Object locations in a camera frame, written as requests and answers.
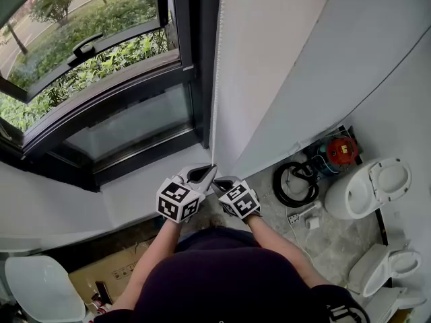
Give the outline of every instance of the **toilet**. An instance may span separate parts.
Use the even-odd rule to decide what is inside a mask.
[[[397,310],[415,308],[426,302],[420,291],[404,287],[382,287],[366,305],[365,311],[372,323],[387,323]]]
[[[389,278],[408,277],[419,269],[421,263],[419,252],[402,250],[397,245],[375,244],[350,271],[347,287],[363,297],[370,297]]]
[[[86,307],[66,270],[49,256],[9,257],[7,284],[13,297],[40,323],[81,322]]]
[[[326,194],[325,208],[338,219],[361,219],[403,196],[410,184],[411,171],[403,160],[375,159],[336,181]]]

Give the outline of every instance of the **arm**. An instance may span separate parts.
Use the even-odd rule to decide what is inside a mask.
[[[293,243],[281,237],[264,220],[257,215],[249,215],[244,219],[246,224],[250,226],[251,231],[256,241],[262,248],[272,250],[284,256],[295,267],[302,280],[309,286],[328,285],[314,267],[311,265],[307,257]]]
[[[174,253],[180,231],[181,224],[169,219],[165,221],[155,240],[139,259],[126,289],[112,305],[111,311],[118,309],[133,310],[149,273],[160,261]]]

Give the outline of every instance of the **black shirt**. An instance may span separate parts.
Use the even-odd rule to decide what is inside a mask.
[[[343,322],[365,322],[346,289],[309,288],[282,255],[217,227],[180,243],[176,254],[158,264],[134,310],[115,310],[95,323],[330,322],[346,312]]]

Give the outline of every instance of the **white sink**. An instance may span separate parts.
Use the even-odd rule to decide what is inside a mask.
[[[48,256],[9,257],[7,283],[16,301],[41,323],[79,322],[86,309],[65,269]]]

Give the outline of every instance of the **electrical outlet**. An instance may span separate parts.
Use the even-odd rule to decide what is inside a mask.
[[[288,217],[290,225],[299,221],[299,217],[300,217],[299,214],[293,214],[290,217]]]

